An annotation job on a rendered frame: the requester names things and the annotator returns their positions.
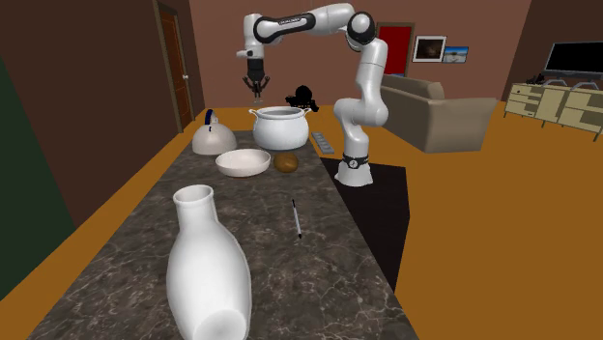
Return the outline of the brown wooden door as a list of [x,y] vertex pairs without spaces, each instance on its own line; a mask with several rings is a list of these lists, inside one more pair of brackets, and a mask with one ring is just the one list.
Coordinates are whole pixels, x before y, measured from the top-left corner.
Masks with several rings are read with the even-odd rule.
[[179,132],[194,120],[193,107],[188,86],[185,53],[182,47],[177,12],[154,0],[157,9],[158,29],[165,68],[170,80],[173,106]]

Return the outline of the white framed dark wall picture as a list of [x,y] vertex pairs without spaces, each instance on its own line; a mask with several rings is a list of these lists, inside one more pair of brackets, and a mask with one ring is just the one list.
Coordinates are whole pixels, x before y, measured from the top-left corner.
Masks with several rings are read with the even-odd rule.
[[413,61],[415,63],[441,63],[444,58],[446,36],[416,36]]

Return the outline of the beige sofa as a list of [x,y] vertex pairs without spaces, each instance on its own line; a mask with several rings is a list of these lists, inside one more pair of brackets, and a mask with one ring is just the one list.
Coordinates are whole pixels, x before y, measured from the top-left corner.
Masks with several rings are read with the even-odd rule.
[[475,152],[482,147],[494,98],[446,99],[439,82],[386,74],[381,86],[391,133],[424,153]]

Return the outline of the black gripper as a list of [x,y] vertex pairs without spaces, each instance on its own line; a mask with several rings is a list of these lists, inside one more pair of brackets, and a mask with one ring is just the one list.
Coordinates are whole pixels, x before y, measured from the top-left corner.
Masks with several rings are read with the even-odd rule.
[[253,93],[255,99],[261,98],[261,93],[269,84],[271,78],[266,75],[264,77],[264,60],[263,59],[247,59],[247,73],[243,77],[243,82],[247,88]]

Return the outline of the black television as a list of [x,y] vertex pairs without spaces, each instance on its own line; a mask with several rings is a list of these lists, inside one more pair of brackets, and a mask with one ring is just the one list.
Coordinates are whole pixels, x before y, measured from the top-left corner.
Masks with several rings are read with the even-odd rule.
[[552,83],[566,86],[565,78],[579,78],[582,82],[574,85],[572,90],[583,86],[598,90],[596,81],[603,80],[603,41],[555,42],[542,75],[550,76],[543,86]]

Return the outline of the white bowl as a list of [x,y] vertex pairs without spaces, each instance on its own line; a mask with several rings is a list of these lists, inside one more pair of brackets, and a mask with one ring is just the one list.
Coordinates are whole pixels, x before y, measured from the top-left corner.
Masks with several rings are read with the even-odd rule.
[[266,171],[271,164],[271,155],[259,149],[238,149],[218,156],[215,164],[226,176],[245,178]]

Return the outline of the blue landscape wall picture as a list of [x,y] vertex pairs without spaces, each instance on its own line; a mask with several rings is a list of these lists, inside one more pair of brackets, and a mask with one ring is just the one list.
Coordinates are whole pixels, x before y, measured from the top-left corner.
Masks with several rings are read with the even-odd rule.
[[444,51],[444,64],[464,64],[467,61],[467,46],[447,46]]

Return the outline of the black figure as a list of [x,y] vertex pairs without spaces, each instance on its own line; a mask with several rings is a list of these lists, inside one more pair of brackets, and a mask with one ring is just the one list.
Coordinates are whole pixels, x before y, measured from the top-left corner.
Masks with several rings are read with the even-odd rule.
[[299,86],[296,89],[295,94],[293,96],[287,96],[285,100],[292,107],[298,107],[302,109],[310,108],[313,112],[319,111],[319,106],[316,104],[316,101],[312,97],[312,91],[305,85]]

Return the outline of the white pen with black ends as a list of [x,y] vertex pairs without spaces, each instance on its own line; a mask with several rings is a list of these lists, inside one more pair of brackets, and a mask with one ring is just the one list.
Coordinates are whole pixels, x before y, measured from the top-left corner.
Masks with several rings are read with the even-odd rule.
[[299,215],[298,215],[295,199],[292,199],[291,203],[292,203],[294,220],[295,220],[296,229],[297,229],[297,235],[298,235],[298,238],[301,239],[302,238],[302,229],[301,229],[301,225],[300,225],[300,220],[299,220]]

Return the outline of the black robot stand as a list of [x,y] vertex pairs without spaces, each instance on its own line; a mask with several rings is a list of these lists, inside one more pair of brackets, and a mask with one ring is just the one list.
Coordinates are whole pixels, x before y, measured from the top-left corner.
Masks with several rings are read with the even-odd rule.
[[321,161],[394,291],[410,221],[406,168],[369,163],[373,183],[351,187],[334,178],[339,160]]

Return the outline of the brown round fruit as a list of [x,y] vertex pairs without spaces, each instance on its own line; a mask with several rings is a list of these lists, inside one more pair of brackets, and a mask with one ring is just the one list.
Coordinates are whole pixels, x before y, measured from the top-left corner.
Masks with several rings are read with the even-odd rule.
[[293,153],[278,153],[273,158],[273,166],[281,173],[293,173],[299,167],[299,160]]

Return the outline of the cream sideboard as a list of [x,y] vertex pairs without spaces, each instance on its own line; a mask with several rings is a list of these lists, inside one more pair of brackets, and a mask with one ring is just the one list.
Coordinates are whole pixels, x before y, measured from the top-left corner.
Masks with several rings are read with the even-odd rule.
[[530,117],[603,136],[603,80],[587,80],[568,86],[564,79],[535,76],[525,83],[513,83],[504,108],[507,113]]

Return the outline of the white vase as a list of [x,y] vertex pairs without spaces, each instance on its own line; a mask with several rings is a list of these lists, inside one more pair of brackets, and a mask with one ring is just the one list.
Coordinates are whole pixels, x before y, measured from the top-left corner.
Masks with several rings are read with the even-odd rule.
[[236,238],[218,221],[214,190],[189,185],[173,195],[180,231],[166,273],[169,307],[185,340],[246,340],[251,275]]

